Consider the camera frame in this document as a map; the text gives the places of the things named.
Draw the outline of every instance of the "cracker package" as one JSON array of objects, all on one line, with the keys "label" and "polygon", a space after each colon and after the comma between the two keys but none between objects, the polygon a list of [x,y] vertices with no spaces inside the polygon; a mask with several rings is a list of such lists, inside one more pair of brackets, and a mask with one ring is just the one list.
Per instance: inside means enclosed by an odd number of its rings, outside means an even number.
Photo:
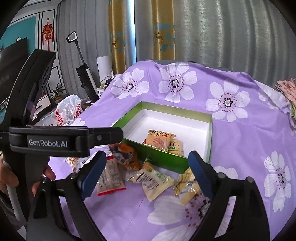
[{"label": "cracker package", "polygon": [[125,190],[126,186],[121,178],[117,161],[113,156],[107,157],[107,163],[97,182],[98,196]]},{"label": "cracker package", "polygon": [[128,170],[138,171],[141,165],[136,150],[124,143],[110,144],[110,151],[114,158]]},{"label": "cracker package", "polygon": [[144,140],[143,144],[167,152],[171,141],[175,137],[176,136],[171,133],[149,130],[148,136]]},{"label": "cracker package", "polygon": [[180,203],[186,205],[196,194],[201,192],[200,187],[195,181],[195,177],[191,168],[189,167],[178,178],[178,181],[174,187],[175,196],[180,197]]},{"label": "cracker package", "polygon": [[178,156],[184,156],[182,142],[178,140],[172,140],[168,147],[168,152]]},{"label": "cracker package", "polygon": [[129,181],[141,183],[150,202],[157,198],[165,189],[175,184],[173,178],[155,170],[148,159],[145,160],[142,169],[137,171]]},{"label": "cracker package", "polygon": [[64,161],[71,166],[72,172],[79,172],[83,165],[89,163],[96,153],[97,151],[90,157],[66,157]]}]

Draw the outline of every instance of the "white cabinet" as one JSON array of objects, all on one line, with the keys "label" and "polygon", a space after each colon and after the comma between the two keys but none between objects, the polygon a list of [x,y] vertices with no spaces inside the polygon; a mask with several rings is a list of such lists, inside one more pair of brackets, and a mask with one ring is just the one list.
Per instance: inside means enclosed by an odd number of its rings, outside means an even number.
[{"label": "white cabinet", "polygon": [[50,100],[48,98],[48,95],[44,95],[40,98],[40,100],[37,103],[33,120],[37,118],[37,114],[39,112],[41,112],[42,110],[44,110],[48,106],[50,106]]}]

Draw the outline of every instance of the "purple floral bedsheet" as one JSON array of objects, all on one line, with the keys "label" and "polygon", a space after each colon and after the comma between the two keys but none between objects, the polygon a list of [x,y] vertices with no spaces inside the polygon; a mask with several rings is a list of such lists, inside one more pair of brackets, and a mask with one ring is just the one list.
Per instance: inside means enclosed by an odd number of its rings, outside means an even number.
[{"label": "purple floral bedsheet", "polygon": [[[253,177],[266,208],[271,239],[280,232],[296,207],[296,136],[282,94],[246,73],[194,63],[164,66],[140,61],[116,76],[101,99],[82,113],[80,124],[109,127],[140,101],[212,114],[211,165],[230,178]],[[71,172],[62,158],[51,158],[50,165],[57,178]],[[184,207],[171,188],[149,203],[141,185],[127,182],[126,187],[100,197],[94,191],[85,200],[108,241],[187,241],[210,205],[199,195]],[[65,199],[61,202],[69,228],[77,235]],[[234,202],[235,197],[230,198],[217,236],[225,233]]]}]

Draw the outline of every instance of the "yellow curtain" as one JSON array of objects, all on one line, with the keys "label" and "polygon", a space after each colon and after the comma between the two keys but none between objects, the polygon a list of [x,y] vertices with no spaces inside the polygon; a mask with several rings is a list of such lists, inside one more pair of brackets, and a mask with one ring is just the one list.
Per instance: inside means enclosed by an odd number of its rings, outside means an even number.
[{"label": "yellow curtain", "polygon": [[124,55],[124,6],[123,0],[109,0],[109,29],[112,66],[115,74],[126,70]]},{"label": "yellow curtain", "polygon": [[175,60],[173,0],[152,0],[154,58]]}]

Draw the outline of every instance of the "red chinese knot ornament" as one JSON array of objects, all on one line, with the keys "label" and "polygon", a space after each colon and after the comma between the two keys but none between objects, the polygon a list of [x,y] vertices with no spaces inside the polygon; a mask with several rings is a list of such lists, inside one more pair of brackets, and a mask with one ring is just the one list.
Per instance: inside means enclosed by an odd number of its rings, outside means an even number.
[{"label": "red chinese knot ornament", "polygon": [[49,18],[46,19],[47,24],[43,26],[42,30],[42,45],[44,45],[44,41],[47,41],[47,50],[50,51],[49,40],[51,39],[54,42],[54,28],[52,24],[49,24]]}]

